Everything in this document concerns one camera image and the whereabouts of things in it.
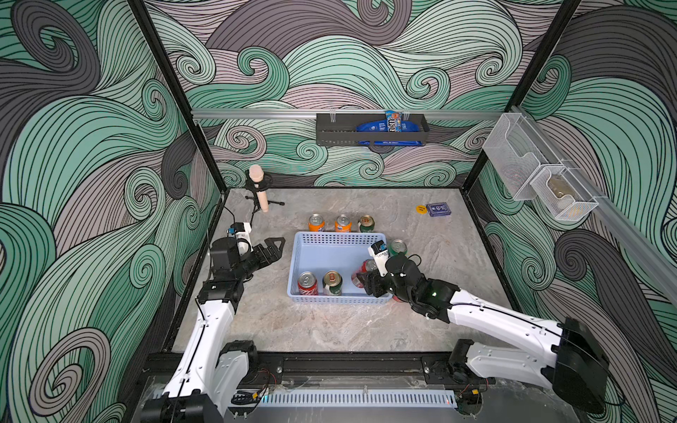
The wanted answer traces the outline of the green gold-top can front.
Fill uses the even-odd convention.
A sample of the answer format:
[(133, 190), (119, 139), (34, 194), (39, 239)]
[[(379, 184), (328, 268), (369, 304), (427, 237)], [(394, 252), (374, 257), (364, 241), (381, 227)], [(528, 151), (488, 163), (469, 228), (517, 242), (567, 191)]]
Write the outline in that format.
[(342, 295), (343, 278), (337, 271), (328, 271), (323, 276), (322, 282), (324, 294), (331, 296)]

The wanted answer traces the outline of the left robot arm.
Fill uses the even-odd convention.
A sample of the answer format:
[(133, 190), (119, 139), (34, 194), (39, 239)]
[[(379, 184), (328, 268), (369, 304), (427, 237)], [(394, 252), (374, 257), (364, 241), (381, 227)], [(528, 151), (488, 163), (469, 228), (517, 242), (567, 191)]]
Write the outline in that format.
[(253, 246), (248, 236), (229, 236), (210, 248), (210, 278), (197, 295), (197, 316), (176, 371), (158, 398), (149, 399), (141, 422), (222, 422), (238, 385), (256, 361), (256, 347), (223, 350), (244, 284), (255, 271), (282, 258), (286, 240), (273, 237)]

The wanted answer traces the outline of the orange Fanta can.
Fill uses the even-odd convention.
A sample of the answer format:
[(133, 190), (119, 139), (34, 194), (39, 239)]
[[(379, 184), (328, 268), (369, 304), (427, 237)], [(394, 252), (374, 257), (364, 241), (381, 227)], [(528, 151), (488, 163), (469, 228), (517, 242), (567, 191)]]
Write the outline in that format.
[(325, 230), (324, 217), (319, 213), (313, 213), (308, 219), (310, 232), (323, 232)]
[(349, 233), (352, 231), (352, 220), (345, 214), (340, 214), (334, 222), (336, 232)]

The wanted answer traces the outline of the green gold-top can back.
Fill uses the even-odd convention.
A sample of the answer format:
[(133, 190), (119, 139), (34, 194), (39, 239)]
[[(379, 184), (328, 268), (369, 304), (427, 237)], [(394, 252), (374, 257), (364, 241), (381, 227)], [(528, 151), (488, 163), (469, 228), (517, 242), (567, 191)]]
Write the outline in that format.
[(375, 220), (370, 215), (363, 215), (359, 219), (358, 227), (361, 233), (372, 233), (375, 229)]

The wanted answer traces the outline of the green Sprite can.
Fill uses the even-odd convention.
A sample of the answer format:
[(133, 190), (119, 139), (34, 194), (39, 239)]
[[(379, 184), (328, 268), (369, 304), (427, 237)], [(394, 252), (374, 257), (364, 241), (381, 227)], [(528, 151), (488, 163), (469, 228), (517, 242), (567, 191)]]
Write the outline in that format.
[(388, 244), (388, 251), (391, 257), (394, 257), (398, 254), (405, 255), (407, 253), (407, 245), (401, 239), (391, 240)]

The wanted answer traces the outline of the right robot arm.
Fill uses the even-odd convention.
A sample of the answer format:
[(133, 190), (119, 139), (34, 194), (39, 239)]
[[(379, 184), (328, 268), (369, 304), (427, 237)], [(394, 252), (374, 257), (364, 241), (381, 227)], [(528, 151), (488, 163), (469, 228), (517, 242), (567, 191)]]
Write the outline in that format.
[(526, 382), (551, 389), (582, 412), (606, 411), (609, 359), (582, 322), (571, 317), (557, 322), (498, 306), (451, 282), (427, 278), (404, 254), (374, 260), (376, 269), (356, 275), (366, 294), (391, 294), (428, 319), (504, 342), (504, 347), (474, 342), (464, 348), (465, 366), (477, 377)]

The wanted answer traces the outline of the green gold-top can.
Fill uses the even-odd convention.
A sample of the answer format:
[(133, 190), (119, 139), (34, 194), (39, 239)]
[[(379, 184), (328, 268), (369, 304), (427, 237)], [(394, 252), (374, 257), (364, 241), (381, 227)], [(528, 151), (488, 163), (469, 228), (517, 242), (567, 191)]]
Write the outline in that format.
[(372, 233), (375, 229), (375, 220), (370, 215), (363, 215), (359, 219), (358, 227), (361, 233)]
[(337, 271), (328, 271), (323, 276), (322, 282), (324, 294), (331, 296), (342, 295), (343, 278)]

